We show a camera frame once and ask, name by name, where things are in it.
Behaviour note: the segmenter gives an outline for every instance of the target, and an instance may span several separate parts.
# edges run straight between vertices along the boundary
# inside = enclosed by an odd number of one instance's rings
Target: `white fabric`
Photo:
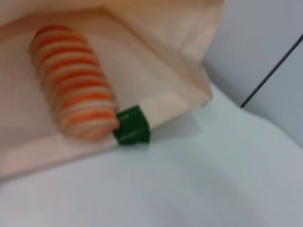
[[[1,226],[301,226],[303,151],[213,89],[148,147],[3,182]]]

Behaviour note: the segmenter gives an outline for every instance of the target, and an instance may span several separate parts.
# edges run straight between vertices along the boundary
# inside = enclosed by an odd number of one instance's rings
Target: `black cable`
[[[268,75],[262,80],[262,82],[254,89],[254,91],[248,96],[248,98],[243,102],[241,108],[244,108],[246,104],[253,98],[253,96],[261,89],[261,87],[268,81],[268,79],[277,71],[278,68],[283,64],[283,62],[288,58],[288,56],[294,51],[294,49],[300,44],[303,40],[303,34],[300,38],[294,43],[294,45],[287,51],[287,53],[281,58],[281,60],[272,68]]]

